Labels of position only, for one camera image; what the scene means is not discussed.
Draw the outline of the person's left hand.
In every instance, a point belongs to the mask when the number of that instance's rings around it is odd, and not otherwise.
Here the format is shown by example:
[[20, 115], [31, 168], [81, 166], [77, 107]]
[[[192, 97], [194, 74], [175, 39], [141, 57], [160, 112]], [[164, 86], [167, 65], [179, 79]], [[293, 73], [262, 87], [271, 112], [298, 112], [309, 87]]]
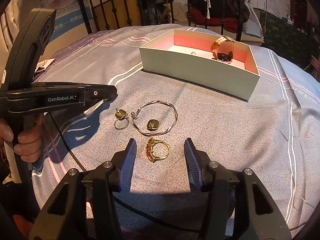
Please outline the person's left hand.
[[[18, 135], [18, 144], [14, 147], [17, 153], [26, 163], [34, 163], [41, 155], [42, 145], [42, 123], [44, 114], [38, 114], [35, 119], [35, 125]], [[7, 122], [1, 118], [1, 158], [6, 159], [4, 152], [4, 142], [12, 142], [14, 138], [13, 132]]]

